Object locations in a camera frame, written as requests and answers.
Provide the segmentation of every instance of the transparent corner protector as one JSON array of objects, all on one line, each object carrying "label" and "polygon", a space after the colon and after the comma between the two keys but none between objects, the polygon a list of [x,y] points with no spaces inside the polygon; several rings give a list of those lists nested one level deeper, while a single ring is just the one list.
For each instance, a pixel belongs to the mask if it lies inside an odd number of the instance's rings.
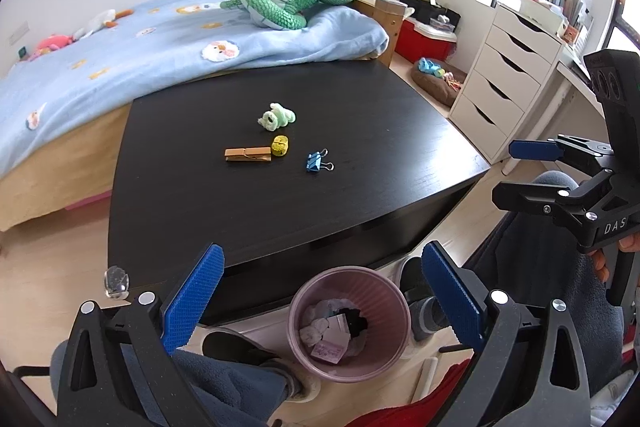
[{"label": "transparent corner protector", "polygon": [[126,299],[129,296],[129,275],[118,266],[111,266],[104,273],[104,292],[110,299]]}]

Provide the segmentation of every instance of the red cooler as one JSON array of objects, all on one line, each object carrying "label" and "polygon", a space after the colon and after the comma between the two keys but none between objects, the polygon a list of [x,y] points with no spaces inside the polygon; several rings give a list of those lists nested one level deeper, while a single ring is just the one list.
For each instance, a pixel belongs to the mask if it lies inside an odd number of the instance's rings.
[{"label": "red cooler", "polygon": [[456,51],[457,41],[455,33],[437,30],[409,17],[402,21],[396,52],[409,62],[417,62],[421,57],[444,61]]}]

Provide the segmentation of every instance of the wooden bed frame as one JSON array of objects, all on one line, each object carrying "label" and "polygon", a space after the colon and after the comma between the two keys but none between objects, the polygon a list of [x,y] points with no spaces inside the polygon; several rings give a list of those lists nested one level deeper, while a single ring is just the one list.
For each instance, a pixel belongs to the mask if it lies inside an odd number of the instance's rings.
[{"label": "wooden bed frame", "polygon": [[[389,35],[389,46],[377,57],[389,66],[404,5],[355,0],[351,7]],[[111,190],[129,108],[119,107],[47,143],[0,179],[0,231]]]}]

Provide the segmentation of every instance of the white lid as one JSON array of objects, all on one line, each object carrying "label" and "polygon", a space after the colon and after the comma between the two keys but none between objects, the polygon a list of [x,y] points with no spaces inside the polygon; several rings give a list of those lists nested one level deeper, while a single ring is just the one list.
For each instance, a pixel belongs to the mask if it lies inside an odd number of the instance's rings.
[{"label": "white lid", "polygon": [[416,19],[411,17],[407,20],[414,24],[414,30],[420,33],[420,35],[424,35],[425,37],[435,39],[437,41],[458,42],[458,36],[454,32],[437,30],[433,26],[418,22]]}]

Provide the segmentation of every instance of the pink plush toy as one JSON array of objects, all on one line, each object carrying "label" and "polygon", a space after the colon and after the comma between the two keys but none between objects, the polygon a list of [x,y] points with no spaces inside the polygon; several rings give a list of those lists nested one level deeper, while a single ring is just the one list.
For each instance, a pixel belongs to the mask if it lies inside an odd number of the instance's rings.
[{"label": "pink plush toy", "polygon": [[29,60],[34,60],[40,55],[46,55],[50,52],[58,51],[60,48],[64,48],[73,43],[73,38],[67,35],[52,35],[43,41],[40,41],[36,46],[36,51],[33,52]]}]

